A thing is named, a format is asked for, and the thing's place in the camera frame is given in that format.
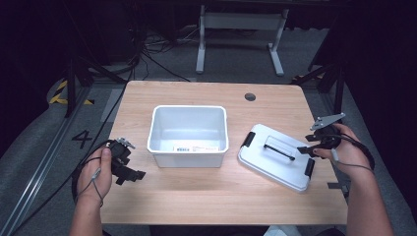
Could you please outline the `person's left hand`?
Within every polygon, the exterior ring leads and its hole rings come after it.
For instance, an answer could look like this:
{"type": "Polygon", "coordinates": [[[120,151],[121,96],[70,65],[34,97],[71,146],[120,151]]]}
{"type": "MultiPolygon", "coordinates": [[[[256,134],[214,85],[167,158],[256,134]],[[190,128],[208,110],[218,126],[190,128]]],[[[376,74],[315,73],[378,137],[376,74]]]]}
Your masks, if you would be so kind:
{"type": "Polygon", "coordinates": [[[77,183],[77,201],[83,193],[97,194],[102,204],[110,190],[111,181],[111,151],[108,147],[100,147],[83,165],[77,183]]]}

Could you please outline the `metal floor rail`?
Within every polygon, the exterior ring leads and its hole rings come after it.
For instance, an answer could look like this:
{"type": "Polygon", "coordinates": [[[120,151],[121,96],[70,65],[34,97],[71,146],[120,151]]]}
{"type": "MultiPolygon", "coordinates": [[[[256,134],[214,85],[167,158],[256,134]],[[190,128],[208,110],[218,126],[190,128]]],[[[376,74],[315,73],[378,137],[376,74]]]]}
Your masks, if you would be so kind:
{"type": "Polygon", "coordinates": [[[59,148],[62,146],[63,139],[67,131],[72,125],[77,112],[80,110],[85,100],[88,98],[89,92],[90,88],[81,88],[78,95],[75,97],[75,107],[73,112],[69,115],[68,118],[64,118],[61,122],[55,136],[48,146],[48,149],[42,156],[42,159],[29,178],[29,181],[27,182],[25,190],[19,198],[19,201],[17,202],[4,226],[0,229],[0,236],[12,236],[12,234],[17,230],[18,226],[21,225],[24,221],[24,217],[29,211],[34,198],[42,186],[59,148]]]}

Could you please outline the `white plastic storage box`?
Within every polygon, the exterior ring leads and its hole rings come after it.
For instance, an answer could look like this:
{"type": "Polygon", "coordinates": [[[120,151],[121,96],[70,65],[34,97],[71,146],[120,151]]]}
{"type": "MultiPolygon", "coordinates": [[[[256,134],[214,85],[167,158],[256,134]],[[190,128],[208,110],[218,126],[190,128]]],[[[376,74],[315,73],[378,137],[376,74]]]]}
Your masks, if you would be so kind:
{"type": "Polygon", "coordinates": [[[222,106],[158,105],[153,110],[148,151],[158,167],[218,168],[228,149],[222,106]]]}

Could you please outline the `white metal desk frame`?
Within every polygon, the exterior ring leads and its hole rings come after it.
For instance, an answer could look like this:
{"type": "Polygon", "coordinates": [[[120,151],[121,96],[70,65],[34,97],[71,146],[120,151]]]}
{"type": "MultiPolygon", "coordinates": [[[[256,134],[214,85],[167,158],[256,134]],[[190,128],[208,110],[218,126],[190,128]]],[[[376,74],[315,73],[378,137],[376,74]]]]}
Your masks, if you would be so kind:
{"type": "Polygon", "coordinates": [[[277,52],[289,10],[284,9],[279,14],[249,14],[249,13],[217,13],[207,12],[206,6],[201,6],[199,19],[199,48],[196,62],[196,72],[202,74],[205,70],[206,58],[206,29],[215,30],[274,30],[275,38],[268,44],[268,52],[275,73],[284,76],[284,71],[277,52]]]}

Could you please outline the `white object under table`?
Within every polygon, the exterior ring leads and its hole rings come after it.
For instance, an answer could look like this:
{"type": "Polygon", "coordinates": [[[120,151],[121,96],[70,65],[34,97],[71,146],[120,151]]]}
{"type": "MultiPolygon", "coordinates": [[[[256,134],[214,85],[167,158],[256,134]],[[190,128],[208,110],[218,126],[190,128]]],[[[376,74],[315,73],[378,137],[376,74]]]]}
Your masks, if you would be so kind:
{"type": "Polygon", "coordinates": [[[295,225],[271,225],[264,236],[302,236],[295,225]]]}

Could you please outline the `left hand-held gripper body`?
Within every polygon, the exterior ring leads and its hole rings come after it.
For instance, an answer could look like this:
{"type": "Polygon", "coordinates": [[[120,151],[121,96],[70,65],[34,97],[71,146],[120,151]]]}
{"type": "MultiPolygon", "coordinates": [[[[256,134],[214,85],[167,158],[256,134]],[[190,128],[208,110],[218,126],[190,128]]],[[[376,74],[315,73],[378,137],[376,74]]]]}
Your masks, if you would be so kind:
{"type": "Polygon", "coordinates": [[[130,168],[127,166],[130,161],[128,156],[131,154],[130,148],[134,148],[134,146],[125,138],[117,138],[109,143],[108,148],[112,153],[112,173],[122,174],[130,171],[130,168]]]}

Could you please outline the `black tripod stand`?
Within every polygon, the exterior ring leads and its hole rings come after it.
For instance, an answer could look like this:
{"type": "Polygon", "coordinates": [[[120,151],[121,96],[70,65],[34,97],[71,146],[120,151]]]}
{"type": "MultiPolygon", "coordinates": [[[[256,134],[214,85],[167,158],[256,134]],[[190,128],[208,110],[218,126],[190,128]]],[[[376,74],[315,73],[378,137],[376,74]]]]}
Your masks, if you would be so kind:
{"type": "Polygon", "coordinates": [[[90,87],[93,83],[89,68],[95,69],[99,74],[116,84],[125,85],[127,83],[126,80],[123,80],[101,65],[93,63],[81,56],[72,56],[69,61],[68,76],[66,77],[68,94],[66,118],[69,118],[72,115],[78,105],[78,102],[76,101],[76,81],[79,81],[82,87],[90,87]]]}

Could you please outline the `person's right hand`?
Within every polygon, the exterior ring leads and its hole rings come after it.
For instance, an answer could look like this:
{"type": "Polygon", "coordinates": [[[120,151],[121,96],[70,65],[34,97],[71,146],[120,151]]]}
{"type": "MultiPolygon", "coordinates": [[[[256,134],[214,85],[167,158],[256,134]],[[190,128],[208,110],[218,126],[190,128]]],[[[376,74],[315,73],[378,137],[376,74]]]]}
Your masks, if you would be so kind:
{"type": "Polygon", "coordinates": [[[342,140],[335,151],[315,148],[314,154],[329,159],[352,182],[365,182],[375,177],[364,152],[349,141],[342,140]]]}

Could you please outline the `white lid with black latches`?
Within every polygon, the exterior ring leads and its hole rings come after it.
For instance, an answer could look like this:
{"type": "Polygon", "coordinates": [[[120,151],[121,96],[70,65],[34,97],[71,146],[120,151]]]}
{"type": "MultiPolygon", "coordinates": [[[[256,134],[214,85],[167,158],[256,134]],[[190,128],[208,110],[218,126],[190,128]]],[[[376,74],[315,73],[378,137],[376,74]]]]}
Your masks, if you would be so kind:
{"type": "Polygon", "coordinates": [[[315,159],[301,153],[307,145],[262,124],[255,125],[238,159],[250,169],[298,193],[308,189],[315,159]]]}

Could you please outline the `yellow black floor tape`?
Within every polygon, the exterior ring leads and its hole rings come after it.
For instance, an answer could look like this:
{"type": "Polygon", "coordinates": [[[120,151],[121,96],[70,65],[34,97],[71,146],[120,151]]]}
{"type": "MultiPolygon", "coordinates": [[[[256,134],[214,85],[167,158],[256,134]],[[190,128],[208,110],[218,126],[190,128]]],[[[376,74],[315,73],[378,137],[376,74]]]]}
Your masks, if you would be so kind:
{"type": "MultiPolygon", "coordinates": [[[[68,84],[68,82],[65,79],[60,82],[56,91],[54,92],[54,94],[50,98],[49,104],[53,104],[53,103],[68,104],[68,99],[67,98],[61,98],[61,94],[62,94],[64,88],[67,86],[67,84],[68,84]]],[[[86,99],[84,104],[85,105],[94,105],[95,100],[94,99],[86,99]]]]}

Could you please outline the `black metal stand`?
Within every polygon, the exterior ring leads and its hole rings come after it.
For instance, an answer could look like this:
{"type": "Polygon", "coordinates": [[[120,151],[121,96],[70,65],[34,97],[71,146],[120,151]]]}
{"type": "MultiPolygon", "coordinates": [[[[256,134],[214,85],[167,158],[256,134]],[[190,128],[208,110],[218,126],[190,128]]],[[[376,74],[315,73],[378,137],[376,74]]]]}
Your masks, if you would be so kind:
{"type": "Polygon", "coordinates": [[[344,73],[340,63],[328,64],[322,66],[304,76],[296,76],[291,81],[291,85],[301,86],[308,81],[323,76],[317,84],[317,90],[320,93],[329,93],[332,87],[335,87],[334,101],[332,112],[340,113],[342,111],[342,99],[344,91],[344,73]]]}

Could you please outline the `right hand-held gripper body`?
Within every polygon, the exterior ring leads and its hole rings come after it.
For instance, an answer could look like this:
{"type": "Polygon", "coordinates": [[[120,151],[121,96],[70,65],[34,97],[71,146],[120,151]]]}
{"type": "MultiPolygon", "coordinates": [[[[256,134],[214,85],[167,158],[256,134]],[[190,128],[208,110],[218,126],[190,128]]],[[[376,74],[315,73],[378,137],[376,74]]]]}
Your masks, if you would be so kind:
{"type": "Polygon", "coordinates": [[[317,136],[318,140],[316,142],[320,142],[322,148],[335,148],[340,144],[340,132],[334,126],[334,123],[344,117],[345,114],[343,112],[329,116],[322,116],[318,117],[312,125],[310,130],[317,136]]]}

